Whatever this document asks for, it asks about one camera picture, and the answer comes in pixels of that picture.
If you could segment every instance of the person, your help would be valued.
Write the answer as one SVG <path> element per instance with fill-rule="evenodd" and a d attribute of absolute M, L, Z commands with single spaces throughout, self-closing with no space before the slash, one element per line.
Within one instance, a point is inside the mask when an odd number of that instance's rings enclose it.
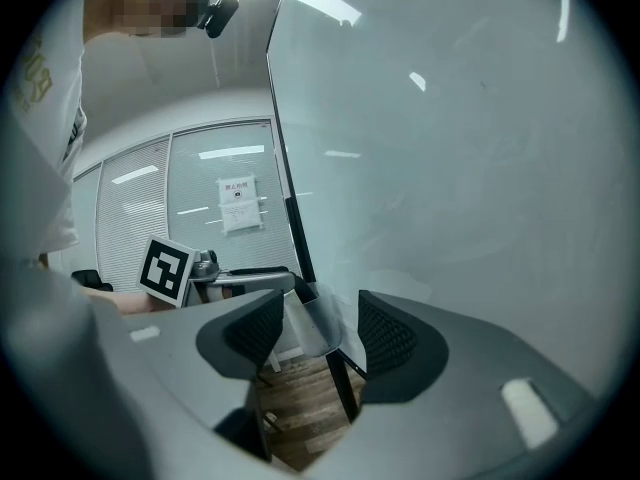
<path fill-rule="evenodd" d="M 63 208 L 48 226 L 40 261 L 79 242 L 71 208 L 73 167 L 87 118 L 80 105 L 84 44 L 107 33 L 177 37 L 197 25 L 209 0 L 58 0 L 31 34 L 5 87 L 9 112 L 24 135 L 64 178 Z M 86 288 L 90 296 L 116 304 L 123 314 L 168 309 L 145 293 L 123 294 Z"/>

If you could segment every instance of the white t-shirt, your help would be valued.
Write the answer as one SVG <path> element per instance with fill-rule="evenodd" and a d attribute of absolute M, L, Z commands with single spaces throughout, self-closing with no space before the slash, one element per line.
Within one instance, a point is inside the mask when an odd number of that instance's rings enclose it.
<path fill-rule="evenodd" d="M 9 111 L 68 187 L 41 253 L 78 243 L 71 184 L 86 127 L 80 108 L 83 18 L 84 0 L 58 0 L 25 44 L 5 88 Z"/>

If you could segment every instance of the white label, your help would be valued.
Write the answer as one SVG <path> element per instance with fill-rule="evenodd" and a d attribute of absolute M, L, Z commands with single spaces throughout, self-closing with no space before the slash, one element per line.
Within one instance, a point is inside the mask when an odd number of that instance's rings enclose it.
<path fill-rule="evenodd" d="M 225 233 L 253 226 L 262 226 L 258 201 L 225 204 L 220 206 L 220 210 L 222 211 L 222 225 Z"/>
<path fill-rule="evenodd" d="M 558 423 L 528 379 L 507 382 L 502 387 L 502 398 L 530 450 L 543 445 L 558 433 Z"/>
<path fill-rule="evenodd" d="M 135 342 L 148 340 L 149 338 L 157 338 L 160 336 L 160 329 L 158 329 L 155 325 L 151 327 L 145 327 L 144 329 L 137 329 L 135 331 L 131 331 L 129 333 L 131 339 Z"/>

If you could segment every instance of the paper sign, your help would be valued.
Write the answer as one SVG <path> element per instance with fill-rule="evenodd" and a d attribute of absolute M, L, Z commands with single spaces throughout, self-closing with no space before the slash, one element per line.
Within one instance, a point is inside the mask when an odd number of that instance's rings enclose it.
<path fill-rule="evenodd" d="M 258 201 L 220 205 L 224 232 L 262 226 Z"/>
<path fill-rule="evenodd" d="M 218 180 L 220 204 L 240 203 L 257 199 L 255 176 Z"/>

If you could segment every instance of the wooden floor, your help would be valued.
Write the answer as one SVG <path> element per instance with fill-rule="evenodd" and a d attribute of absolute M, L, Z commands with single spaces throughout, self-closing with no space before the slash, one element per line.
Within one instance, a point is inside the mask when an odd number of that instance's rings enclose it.
<path fill-rule="evenodd" d="M 347 432 L 349 421 L 324 358 L 301 356 L 280 366 L 280 373 L 270 366 L 260 372 L 273 387 L 258 380 L 258 397 L 263 413 L 274 414 L 282 429 L 267 434 L 271 452 L 302 471 Z M 349 366 L 347 370 L 359 403 L 364 380 Z"/>

